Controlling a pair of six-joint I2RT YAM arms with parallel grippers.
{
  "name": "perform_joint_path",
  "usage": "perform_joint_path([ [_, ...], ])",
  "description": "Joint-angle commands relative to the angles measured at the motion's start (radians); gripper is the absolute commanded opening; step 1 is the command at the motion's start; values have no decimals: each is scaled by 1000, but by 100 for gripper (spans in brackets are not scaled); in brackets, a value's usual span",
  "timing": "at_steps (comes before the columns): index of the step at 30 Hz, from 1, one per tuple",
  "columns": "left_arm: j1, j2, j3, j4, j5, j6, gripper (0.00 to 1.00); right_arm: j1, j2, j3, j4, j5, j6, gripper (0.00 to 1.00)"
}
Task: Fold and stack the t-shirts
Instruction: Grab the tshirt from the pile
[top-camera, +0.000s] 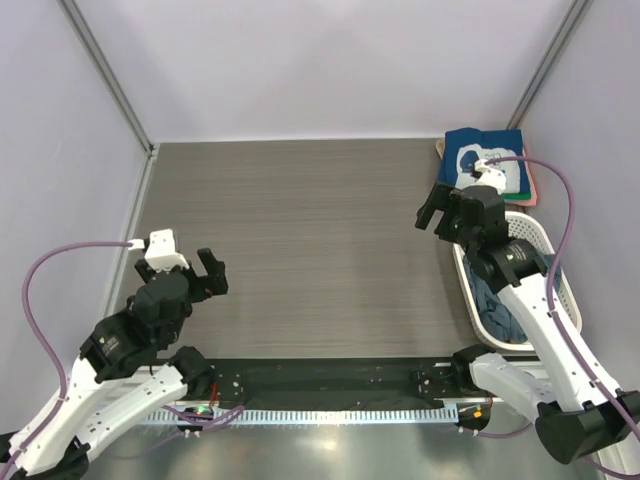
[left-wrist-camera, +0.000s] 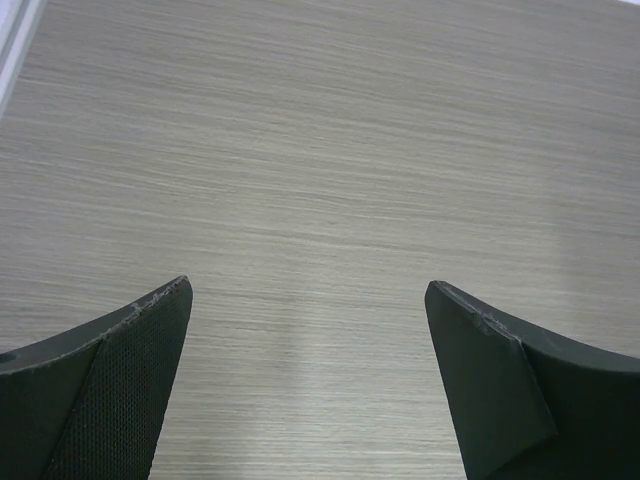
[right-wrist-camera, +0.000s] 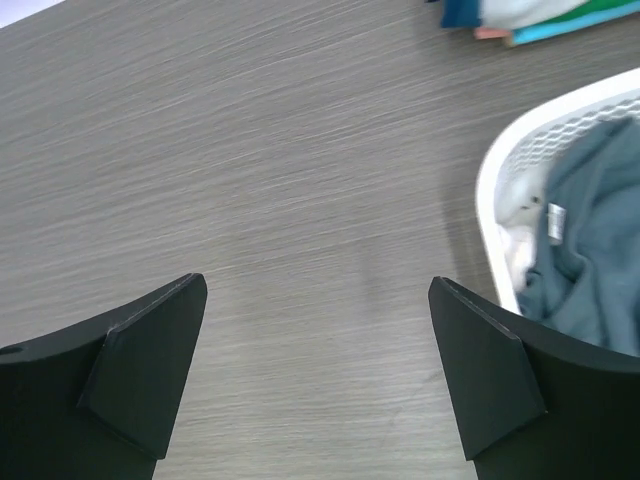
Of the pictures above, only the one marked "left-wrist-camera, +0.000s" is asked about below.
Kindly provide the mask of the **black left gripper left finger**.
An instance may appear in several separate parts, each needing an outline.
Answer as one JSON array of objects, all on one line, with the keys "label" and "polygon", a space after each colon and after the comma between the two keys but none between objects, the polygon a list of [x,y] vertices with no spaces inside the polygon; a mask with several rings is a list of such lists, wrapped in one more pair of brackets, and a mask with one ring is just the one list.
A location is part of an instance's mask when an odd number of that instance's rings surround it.
[{"label": "black left gripper left finger", "polygon": [[4,479],[146,479],[193,301],[179,276],[1,355]]}]

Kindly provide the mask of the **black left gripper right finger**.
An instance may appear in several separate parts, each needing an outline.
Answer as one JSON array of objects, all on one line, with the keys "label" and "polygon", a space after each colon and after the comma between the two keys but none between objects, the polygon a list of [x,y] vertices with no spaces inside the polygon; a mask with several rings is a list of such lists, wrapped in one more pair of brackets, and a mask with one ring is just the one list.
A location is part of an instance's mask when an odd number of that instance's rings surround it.
[{"label": "black left gripper right finger", "polygon": [[467,478],[638,478],[638,358],[444,281],[430,282],[424,301]]}]

